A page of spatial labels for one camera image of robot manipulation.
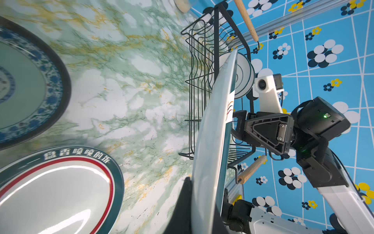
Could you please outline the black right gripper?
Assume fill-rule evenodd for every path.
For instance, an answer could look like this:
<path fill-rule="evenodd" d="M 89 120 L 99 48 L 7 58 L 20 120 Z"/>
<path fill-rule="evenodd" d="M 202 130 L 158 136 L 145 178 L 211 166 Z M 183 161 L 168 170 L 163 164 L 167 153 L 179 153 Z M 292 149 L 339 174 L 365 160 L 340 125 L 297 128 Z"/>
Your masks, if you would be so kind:
<path fill-rule="evenodd" d="M 321 97 L 308 100 L 291 114 L 238 111 L 233 136 L 276 155 L 293 148 L 301 155 L 324 155 L 328 143 L 350 128 L 347 117 Z"/>

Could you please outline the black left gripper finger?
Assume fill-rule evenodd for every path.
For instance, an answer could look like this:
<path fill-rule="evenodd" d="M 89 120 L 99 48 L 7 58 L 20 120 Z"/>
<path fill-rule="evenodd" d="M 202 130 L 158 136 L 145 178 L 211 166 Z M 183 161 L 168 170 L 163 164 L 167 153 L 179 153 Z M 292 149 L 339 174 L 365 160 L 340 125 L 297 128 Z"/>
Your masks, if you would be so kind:
<path fill-rule="evenodd" d="M 184 180 L 171 219 L 163 234 L 191 234 L 192 181 Z"/>

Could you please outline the white plate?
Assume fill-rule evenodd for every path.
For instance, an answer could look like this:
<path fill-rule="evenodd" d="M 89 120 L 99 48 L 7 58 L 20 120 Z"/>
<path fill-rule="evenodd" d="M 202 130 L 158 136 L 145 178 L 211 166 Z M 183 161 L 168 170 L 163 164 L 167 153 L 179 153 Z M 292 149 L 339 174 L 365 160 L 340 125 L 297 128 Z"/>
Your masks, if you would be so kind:
<path fill-rule="evenodd" d="M 192 172 L 191 229 L 211 234 L 224 198 L 238 51 L 229 53 L 203 113 Z"/>
<path fill-rule="evenodd" d="M 1 18 L 1 149 L 28 141 L 63 115 L 71 79 L 42 39 Z"/>
<path fill-rule="evenodd" d="M 98 149 L 38 151 L 1 168 L 1 233 L 108 234 L 124 192 L 120 166 Z"/>
<path fill-rule="evenodd" d="M 219 57 L 220 70 L 224 63 L 229 57 L 230 52 L 224 53 Z M 235 80 L 235 99 L 242 98 L 246 96 L 252 89 L 255 79 L 254 68 L 250 63 L 247 56 L 238 53 L 237 55 L 237 74 Z M 207 75 L 208 83 L 211 89 L 213 89 L 214 81 L 214 63 L 210 67 L 209 73 Z"/>

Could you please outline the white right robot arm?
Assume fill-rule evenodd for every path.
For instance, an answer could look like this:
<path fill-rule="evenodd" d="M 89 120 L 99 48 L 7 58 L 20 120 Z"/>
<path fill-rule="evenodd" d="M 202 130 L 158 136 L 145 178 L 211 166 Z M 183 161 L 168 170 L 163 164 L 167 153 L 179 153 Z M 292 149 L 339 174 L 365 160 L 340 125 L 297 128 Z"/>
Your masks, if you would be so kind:
<path fill-rule="evenodd" d="M 291 114 L 245 110 L 233 114 L 237 128 L 232 135 L 254 147 L 264 147 L 269 155 L 296 152 L 297 164 L 307 180 L 327 201 L 339 221 L 332 234 L 371 234 L 374 215 L 356 188 L 343 163 L 328 147 L 330 140 L 350 127 L 349 120 L 321 97 L 305 101 Z M 246 234 L 318 234 L 319 229 L 304 227 L 276 216 L 266 202 L 242 199 L 230 204 L 224 197 L 221 213 L 232 231 Z"/>

